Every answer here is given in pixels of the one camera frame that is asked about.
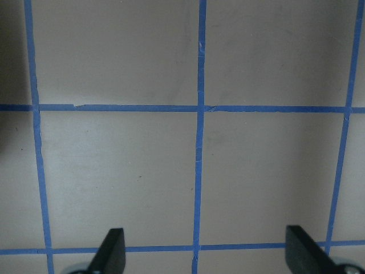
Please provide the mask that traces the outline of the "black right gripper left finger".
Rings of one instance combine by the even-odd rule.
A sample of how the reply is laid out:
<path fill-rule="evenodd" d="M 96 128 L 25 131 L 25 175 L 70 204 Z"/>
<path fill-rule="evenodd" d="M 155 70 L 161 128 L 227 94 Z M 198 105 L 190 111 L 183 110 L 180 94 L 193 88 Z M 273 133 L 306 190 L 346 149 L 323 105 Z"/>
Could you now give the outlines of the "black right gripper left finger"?
<path fill-rule="evenodd" d="M 122 228 L 108 231 L 96 255 L 87 268 L 87 273 L 122 274 L 125 270 L 125 240 Z"/>

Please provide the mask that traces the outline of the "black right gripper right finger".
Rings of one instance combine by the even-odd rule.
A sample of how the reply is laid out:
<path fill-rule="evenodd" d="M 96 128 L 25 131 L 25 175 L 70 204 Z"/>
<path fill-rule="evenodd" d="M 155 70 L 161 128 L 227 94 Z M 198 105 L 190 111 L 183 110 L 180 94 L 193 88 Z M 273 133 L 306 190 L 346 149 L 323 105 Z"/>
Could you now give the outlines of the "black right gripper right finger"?
<path fill-rule="evenodd" d="M 299 225 L 287 225 L 285 262 L 293 274 L 342 273 L 318 244 Z"/>

